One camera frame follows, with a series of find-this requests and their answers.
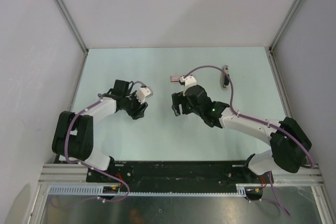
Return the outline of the black silver stapler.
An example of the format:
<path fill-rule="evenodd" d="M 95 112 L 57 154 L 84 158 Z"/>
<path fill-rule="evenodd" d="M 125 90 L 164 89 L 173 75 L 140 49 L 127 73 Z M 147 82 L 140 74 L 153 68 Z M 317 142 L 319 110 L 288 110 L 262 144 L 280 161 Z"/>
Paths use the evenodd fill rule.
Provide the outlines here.
<path fill-rule="evenodd" d="M 222 75 L 220 80 L 220 87 L 222 90 L 226 91 L 230 87 L 230 81 L 229 81 L 229 67 L 228 65 L 222 66 Z"/>

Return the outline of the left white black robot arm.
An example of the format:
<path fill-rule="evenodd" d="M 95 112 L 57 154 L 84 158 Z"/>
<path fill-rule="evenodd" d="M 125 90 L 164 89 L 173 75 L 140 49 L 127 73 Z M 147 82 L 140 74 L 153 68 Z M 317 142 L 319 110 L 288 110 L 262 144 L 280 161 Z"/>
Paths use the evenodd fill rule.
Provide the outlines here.
<path fill-rule="evenodd" d="M 98 169 L 98 176 L 105 182 L 115 178 L 116 169 L 111 166 L 113 158 L 94 146 L 94 126 L 105 118 L 125 111 L 133 120 L 144 117 L 148 107 L 146 99 L 153 95 L 143 82 L 116 80 L 113 88 L 98 95 L 99 100 L 78 113 L 60 113 L 52 152 L 63 156 L 67 162 L 84 163 Z"/>

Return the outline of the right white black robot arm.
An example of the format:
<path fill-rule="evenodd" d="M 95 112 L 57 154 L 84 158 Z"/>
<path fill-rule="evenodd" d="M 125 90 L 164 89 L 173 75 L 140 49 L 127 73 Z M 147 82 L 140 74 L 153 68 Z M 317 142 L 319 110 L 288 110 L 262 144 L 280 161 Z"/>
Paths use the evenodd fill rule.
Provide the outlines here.
<path fill-rule="evenodd" d="M 254 183 L 262 174 L 273 170 L 297 173 L 304 166 L 312 147 L 294 119 L 286 117 L 282 121 L 263 121 L 234 113 L 229 104 L 211 100 L 198 84 L 172 94 L 172 109 L 176 116 L 193 113 L 209 127 L 235 130 L 269 145 L 269 150 L 251 154 L 245 161 L 242 176 L 249 183 Z"/>

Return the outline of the red staple box with tray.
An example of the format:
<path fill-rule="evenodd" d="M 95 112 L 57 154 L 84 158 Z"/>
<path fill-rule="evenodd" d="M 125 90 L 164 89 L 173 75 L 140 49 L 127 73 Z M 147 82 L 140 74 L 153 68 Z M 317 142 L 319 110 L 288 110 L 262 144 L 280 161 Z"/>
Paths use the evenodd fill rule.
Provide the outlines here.
<path fill-rule="evenodd" d="M 183 77 L 183 75 L 171 75 L 170 81 L 171 82 L 179 82 L 179 80 Z"/>

